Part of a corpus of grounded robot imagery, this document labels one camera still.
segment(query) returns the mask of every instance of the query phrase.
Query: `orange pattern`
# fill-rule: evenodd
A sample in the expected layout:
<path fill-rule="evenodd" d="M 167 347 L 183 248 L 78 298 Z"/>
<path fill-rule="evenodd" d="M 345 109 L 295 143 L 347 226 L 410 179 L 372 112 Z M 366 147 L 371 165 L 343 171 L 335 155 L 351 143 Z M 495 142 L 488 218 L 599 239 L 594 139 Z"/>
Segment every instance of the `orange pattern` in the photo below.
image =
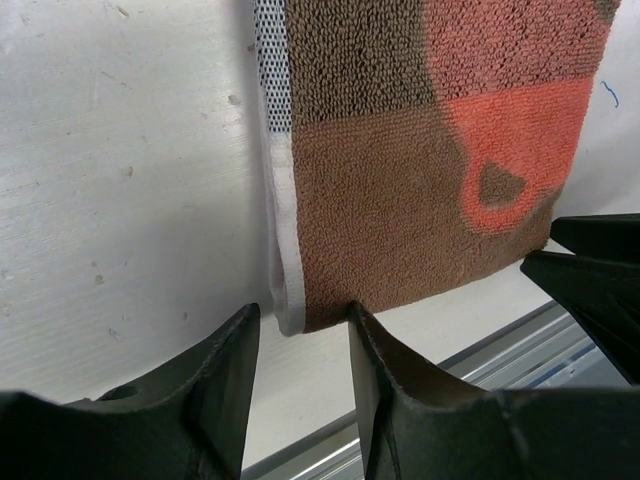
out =
<path fill-rule="evenodd" d="M 469 164 L 462 186 L 462 209 L 474 230 L 495 234 L 524 220 L 569 175 L 587 111 L 591 78 L 459 98 L 447 102 Z M 524 190 L 505 207 L 481 201 L 485 167 L 525 181 Z"/>

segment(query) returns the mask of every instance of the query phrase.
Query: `terry cloth towel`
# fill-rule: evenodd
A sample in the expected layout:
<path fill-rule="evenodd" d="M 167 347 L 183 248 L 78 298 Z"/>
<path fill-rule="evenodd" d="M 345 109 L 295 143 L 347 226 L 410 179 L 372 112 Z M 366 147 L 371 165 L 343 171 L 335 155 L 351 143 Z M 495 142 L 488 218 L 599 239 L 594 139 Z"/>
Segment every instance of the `terry cloth towel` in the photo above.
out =
<path fill-rule="evenodd" d="M 255 0 L 284 334 L 545 245 L 615 0 Z"/>

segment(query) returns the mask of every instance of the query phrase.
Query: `brown towel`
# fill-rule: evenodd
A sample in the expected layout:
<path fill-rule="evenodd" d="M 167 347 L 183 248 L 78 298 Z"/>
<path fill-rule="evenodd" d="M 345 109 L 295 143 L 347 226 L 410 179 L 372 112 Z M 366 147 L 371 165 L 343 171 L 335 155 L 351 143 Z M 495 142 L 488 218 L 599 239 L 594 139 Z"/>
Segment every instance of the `brown towel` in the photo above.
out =
<path fill-rule="evenodd" d="M 255 0 L 281 329 L 547 241 L 616 0 Z"/>

